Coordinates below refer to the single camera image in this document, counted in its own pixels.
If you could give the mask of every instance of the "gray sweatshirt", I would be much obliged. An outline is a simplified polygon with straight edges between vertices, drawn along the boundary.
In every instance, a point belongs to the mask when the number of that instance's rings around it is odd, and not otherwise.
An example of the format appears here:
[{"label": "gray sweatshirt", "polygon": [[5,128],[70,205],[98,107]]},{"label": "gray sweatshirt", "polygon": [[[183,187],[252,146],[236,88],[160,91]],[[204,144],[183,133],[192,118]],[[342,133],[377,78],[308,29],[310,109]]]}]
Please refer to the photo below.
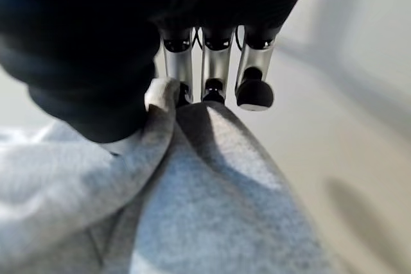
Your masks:
[{"label": "gray sweatshirt", "polygon": [[178,88],[153,81],[122,157],[63,123],[0,144],[0,273],[334,273],[259,142]]}]

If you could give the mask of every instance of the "wrinkled fabric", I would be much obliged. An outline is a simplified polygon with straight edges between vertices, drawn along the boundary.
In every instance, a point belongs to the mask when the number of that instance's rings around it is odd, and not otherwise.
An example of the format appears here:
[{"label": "wrinkled fabric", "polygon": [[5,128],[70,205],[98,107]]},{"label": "wrinkled fabric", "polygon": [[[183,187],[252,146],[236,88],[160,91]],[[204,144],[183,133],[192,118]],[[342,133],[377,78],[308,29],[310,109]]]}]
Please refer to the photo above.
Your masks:
[{"label": "wrinkled fabric", "polygon": [[219,103],[176,110],[178,89],[153,81],[123,157],[60,122],[2,134],[0,273],[334,273],[259,142]]}]

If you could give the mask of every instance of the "robotic hand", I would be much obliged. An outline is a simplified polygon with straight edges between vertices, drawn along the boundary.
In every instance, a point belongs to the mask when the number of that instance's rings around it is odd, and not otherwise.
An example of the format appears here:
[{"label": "robotic hand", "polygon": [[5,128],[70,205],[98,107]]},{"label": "robotic hand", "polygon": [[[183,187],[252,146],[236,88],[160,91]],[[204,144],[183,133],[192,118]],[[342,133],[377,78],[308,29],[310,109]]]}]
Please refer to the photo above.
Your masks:
[{"label": "robotic hand", "polygon": [[225,101],[233,32],[245,25],[237,104],[271,106],[275,36],[297,0],[0,0],[0,64],[31,98],[122,154],[144,125],[144,94],[163,41],[180,104],[192,102],[192,29],[203,31],[202,100]]}]

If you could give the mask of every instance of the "black robotic palm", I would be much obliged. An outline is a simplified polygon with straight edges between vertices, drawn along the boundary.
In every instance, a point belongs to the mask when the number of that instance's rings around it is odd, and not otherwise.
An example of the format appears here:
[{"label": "black robotic palm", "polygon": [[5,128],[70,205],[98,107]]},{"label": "black robotic palm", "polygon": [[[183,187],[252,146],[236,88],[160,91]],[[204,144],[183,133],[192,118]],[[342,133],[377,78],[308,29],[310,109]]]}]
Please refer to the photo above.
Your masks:
[{"label": "black robotic palm", "polygon": [[[296,1],[0,0],[0,63],[47,113],[92,141],[114,142],[144,123],[158,28],[175,44],[184,43],[187,29],[202,27],[204,53],[220,61],[226,56],[216,51],[227,39],[231,44],[239,24],[246,25],[246,44],[266,48]],[[246,75],[258,80],[253,70]],[[209,88],[219,90],[210,79]]]}]

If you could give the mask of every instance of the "white wall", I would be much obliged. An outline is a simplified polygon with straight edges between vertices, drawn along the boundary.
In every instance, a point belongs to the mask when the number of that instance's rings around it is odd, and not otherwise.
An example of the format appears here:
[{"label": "white wall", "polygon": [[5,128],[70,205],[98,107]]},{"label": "white wall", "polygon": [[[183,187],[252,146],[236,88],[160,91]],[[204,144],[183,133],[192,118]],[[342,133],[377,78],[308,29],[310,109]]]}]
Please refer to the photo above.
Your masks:
[{"label": "white wall", "polygon": [[[350,274],[411,273],[410,21],[409,0],[300,0],[268,75],[275,106],[257,114],[234,104],[240,52],[232,52],[228,105]],[[197,47],[194,61],[200,67]],[[49,121],[3,73],[0,110],[3,126]]]}]

